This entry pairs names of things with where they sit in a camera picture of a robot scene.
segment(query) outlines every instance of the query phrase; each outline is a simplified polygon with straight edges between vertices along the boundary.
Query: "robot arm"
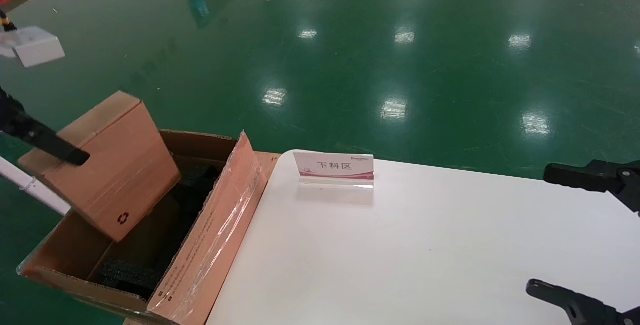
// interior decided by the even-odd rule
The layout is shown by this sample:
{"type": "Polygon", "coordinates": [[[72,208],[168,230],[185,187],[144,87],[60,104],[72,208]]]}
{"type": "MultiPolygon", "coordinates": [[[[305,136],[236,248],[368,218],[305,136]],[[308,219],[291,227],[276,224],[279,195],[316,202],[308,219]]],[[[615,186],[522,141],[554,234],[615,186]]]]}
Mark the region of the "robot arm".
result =
{"type": "MultiPolygon", "coordinates": [[[[633,213],[640,211],[640,161],[612,163],[594,160],[585,167],[551,163],[544,169],[544,181],[570,188],[610,192],[633,213]]],[[[619,313],[596,298],[537,279],[526,284],[526,293],[561,307],[571,325],[640,325],[640,307],[619,313]]]]}
{"type": "Polygon", "coordinates": [[[89,159],[87,152],[59,138],[55,131],[29,116],[25,112],[25,107],[2,88],[0,88],[0,131],[76,166],[83,165],[89,159]]]}

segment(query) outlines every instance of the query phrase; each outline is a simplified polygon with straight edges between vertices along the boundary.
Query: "recycling symbol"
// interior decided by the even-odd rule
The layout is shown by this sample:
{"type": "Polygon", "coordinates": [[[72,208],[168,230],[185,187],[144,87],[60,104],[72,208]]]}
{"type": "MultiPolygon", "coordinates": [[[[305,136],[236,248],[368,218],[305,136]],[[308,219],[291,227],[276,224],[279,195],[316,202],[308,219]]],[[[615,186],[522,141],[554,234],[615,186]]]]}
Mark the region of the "recycling symbol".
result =
{"type": "Polygon", "coordinates": [[[129,213],[123,213],[122,215],[118,216],[118,222],[120,225],[124,224],[127,222],[127,219],[129,218],[129,213]]]}

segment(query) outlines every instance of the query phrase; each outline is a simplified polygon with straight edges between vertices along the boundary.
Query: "cardboard box flap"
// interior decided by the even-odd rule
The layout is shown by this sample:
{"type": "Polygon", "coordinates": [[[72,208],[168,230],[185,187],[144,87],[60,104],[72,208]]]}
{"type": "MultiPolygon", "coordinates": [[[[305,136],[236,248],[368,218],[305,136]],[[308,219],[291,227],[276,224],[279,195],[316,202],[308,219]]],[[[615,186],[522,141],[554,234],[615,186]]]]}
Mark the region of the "cardboard box flap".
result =
{"type": "Polygon", "coordinates": [[[87,300],[98,299],[100,302],[109,303],[117,307],[122,307],[123,309],[129,309],[132,312],[144,312],[147,306],[144,298],[132,293],[76,279],[75,277],[61,274],[48,268],[42,268],[40,272],[48,284],[63,289],[78,298],[87,300]]]}
{"type": "Polygon", "coordinates": [[[181,325],[206,321],[266,182],[243,131],[204,209],[149,301],[149,312],[181,325]]]}
{"type": "MultiPolygon", "coordinates": [[[[57,136],[74,147],[81,148],[104,131],[114,118],[125,116],[139,104],[139,99],[118,91],[62,129],[57,136]]],[[[21,157],[18,163],[29,172],[41,174],[49,168],[61,165],[62,161],[40,149],[33,149],[21,157]]]]}
{"type": "Polygon", "coordinates": [[[124,92],[110,96],[58,134],[89,153],[87,162],[75,166],[40,149],[18,162],[117,242],[180,180],[147,107],[124,92]]]}
{"type": "Polygon", "coordinates": [[[236,146],[236,141],[233,138],[207,133],[163,130],[161,135],[167,148],[171,149],[171,152],[177,157],[226,162],[227,154],[231,154],[236,146]],[[217,154],[219,158],[212,159],[212,154],[217,154]]]}

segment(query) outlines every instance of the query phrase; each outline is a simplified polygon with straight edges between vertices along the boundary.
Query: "sign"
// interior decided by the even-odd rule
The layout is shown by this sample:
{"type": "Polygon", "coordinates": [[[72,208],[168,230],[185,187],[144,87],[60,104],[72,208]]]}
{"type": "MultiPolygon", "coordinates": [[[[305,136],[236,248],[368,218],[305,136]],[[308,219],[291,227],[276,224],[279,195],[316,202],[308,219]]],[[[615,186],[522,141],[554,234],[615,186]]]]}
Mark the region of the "sign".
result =
{"type": "Polygon", "coordinates": [[[293,152],[301,177],[373,180],[373,155],[293,152]]]}

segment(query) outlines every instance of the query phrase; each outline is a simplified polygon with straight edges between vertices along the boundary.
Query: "open cardboard box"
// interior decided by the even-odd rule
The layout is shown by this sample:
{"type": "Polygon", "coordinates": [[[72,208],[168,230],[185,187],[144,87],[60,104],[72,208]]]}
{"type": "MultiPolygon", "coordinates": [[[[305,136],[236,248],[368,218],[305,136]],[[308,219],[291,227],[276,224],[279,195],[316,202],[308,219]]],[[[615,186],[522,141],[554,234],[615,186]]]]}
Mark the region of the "open cardboard box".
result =
{"type": "Polygon", "coordinates": [[[99,284],[107,258],[150,266],[168,241],[179,204],[160,200],[116,242],[70,211],[20,264],[18,274],[142,324],[203,325],[236,257],[279,154],[256,152],[243,132],[225,136],[162,131],[181,173],[214,166],[220,175],[177,254],[147,300],[99,284]]]}

